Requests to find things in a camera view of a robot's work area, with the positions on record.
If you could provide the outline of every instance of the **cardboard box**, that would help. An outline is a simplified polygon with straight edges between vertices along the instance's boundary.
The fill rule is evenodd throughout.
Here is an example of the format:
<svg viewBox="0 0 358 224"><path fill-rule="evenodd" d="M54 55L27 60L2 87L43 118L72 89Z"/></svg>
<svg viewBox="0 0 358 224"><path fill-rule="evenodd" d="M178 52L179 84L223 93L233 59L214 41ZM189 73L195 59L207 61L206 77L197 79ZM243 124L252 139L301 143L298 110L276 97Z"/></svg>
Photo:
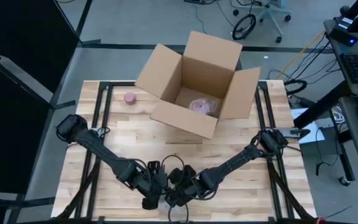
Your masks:
<svg viewBox="0 0 358 224"><path fill-rule="evenodd" d="M218 119L248 118L260 68L235 72L241 48L195 31L183 56L158 44L135 83L161 99L151 119L211 139ZM188 109L198 98L218 101L217 112Z"/></svg>

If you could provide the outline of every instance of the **butcher block tabletop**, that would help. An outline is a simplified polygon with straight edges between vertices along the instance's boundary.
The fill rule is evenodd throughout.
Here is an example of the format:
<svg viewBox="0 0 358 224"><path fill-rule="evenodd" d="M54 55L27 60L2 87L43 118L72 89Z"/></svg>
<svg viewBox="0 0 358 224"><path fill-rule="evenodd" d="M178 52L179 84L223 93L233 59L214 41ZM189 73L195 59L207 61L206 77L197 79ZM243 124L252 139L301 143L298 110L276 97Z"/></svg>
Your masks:
<svg viewBox="0 0 358 224"><path fill-rule="evenodd" d="M102 81L83 83L76 113L92 122L93 111ZM267 81L276 126L293 127L293 118L281 80ZM137 102L127 105L124 94L132 92ZM269 126L263 92L260 92L266 125ZM106 92L101 102L98 126L101 126ZM139 158L145 161L161 161L170 154L181 157L185 164L197 172L218 166L242 151L260 129L257 108L253 102L248 119L219 120L212 139L168 126L150 119L159 99L135 86L114 86L108 116L111 132L104 145L120 157ZM290 146L299 148L298 141L289 139ZM73 145L67 149L60 183L57 190L52 217L60 214L70 203L80 188L86 149ZM303 164L301 153L285 148L283 161L288 185L298 201L312 216L315 216L313 199ZM165 170L182 168L180 161L171 157L165 161ZM88 193L84 199L82 216L88 206ZM93 210L93 220L104 216L111 221L167 221L169 206L161 200L158 209L142 209L143 195L131 191L116 180L111 168L102 162L99 173L98 189ZM286 217L285 202L280 191L283 216ZM248 162L229 174L219 185L216 196L207 202L192 200L188 203L191 221L266 221L274 217L274 207L270 181L265 159ZM175 207L172 220L185 220L185 207Z"/></svg>

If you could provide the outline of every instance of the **white paper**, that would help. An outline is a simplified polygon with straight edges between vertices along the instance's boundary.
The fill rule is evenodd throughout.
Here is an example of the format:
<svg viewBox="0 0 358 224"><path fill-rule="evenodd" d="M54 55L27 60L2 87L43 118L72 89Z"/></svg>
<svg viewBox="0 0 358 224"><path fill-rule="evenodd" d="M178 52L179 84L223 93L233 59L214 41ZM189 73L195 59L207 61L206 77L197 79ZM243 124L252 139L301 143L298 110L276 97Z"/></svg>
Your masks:
<svg viewBox="0 0 358 224"><path fill-rule="evenodd" d="M293 119L297 118L299 115L301 115L303 112L305 112L307 108L301 108L301 109L292 109L291 114ZM310 133L307 134L305 137L303 137L301 140L299 140L299 144L309 143L309 142L315 142L316 141L316 132L318 130L318 127L316 123L313 121L303 129L309 129ZM317 133L317 141L325 140L323 133L321 130Z"/></svg>

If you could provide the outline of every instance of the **office chair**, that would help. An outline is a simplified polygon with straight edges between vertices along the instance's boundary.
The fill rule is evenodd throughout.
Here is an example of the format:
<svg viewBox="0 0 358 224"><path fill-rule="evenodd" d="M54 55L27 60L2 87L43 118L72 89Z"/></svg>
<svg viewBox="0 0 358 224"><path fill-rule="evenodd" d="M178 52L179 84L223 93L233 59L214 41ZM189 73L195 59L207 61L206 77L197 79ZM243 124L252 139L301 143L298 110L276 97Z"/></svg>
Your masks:
<svg viewBox="0 0 358 224"><path fill-rule="evenodd" d="M291 11L286 11L283 9L280 9L279 7L277 7L276 5L273 5L273 2L279 2L280 5L281 1L278 0L269 0L268 3L266 3L264 6L252 6L253 9L262 9L262 11L256 16L256 21L259 22L263 22L266 16L269 16L273 23L274 26L277 30L277 32L280 34L277 38L276 38L276 43L280 43L282 40L282 36L283 36L283 32L281 31L280 26L278 25L276 19L273 17L272 12L279 12L279 13L284 13L286 14L284 21L288 22L291 20ZM250 9L250 6L241 6L241 5L234 5L234 7L236 8L241 8L241 9ZM238 15L239 11L237 9L233 10L233 15Z"/></svg>

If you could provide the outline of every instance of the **gray floor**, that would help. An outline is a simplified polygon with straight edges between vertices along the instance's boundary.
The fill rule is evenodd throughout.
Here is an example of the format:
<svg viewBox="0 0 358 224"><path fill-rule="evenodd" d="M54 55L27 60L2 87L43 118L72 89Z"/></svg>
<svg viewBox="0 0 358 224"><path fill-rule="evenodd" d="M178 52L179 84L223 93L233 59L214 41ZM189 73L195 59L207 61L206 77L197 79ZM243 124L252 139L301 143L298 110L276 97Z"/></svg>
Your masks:
<svg viewBox="0 0 358 224"><path fill-rule="evenodd" d="M76 27L86 0L77 0L61 4L67 18ZM304 47L321 30L323 21L338 14L343 4L353 1L342 0L288 0L287 9L293 11L292 20L278 21L284 31L280 47ZM232 14L229 0L221 0L220 5L228 19L236 22ZM204 21L206 32L211 35L231 39L232 27L222 16L216 3L209 6L196 6L198 16ZM195 18L195 8L181 0L170 1L136 1L136 0L94 0L83 29L81 39L101 39L109 44L186 44L190 30L201 30L201 23ZM246 40L240 43L248 46L276 46L277 33L272 23L266 19L258 24ZM151 50L110 50L110 49L77 49L68 69L59 102L77 100L83 80L134 80L139 75ZM267 78L271 69L283 69L295 56L293 53L243 52L241 63L243 68L262 67L262 78ZM320 55L314 64L305 72L307 76L319 70L324 64L334 59L334 55ZM295 63L287 70L291 73L298 65ZM309 78L314 81L322 73ZM310 85L299 96L318 100L331 88L343 80L341 72L335 72ZM65 144L57 140L53 127L75 108L65 108L55 113L45 140L39 163L35 170L27 198L54 196L57 190L60 171L65 156ZM335 159L334 137L327 130L328 140L322 142L320 148L325 161ZM302 145L306 172L316 206L317 214L326 217L348 206L352 208L336 215L330 220L358 223L358 156L352 142L346 144L347 153L356 175L357 181L349 187L343 187L337 178L343 175L341 163L333 167L322 167L320 176L315 176L315 165L319 162L315 144ZM24 209L20 221L45 220L50 216L51 206Z"/></svg>

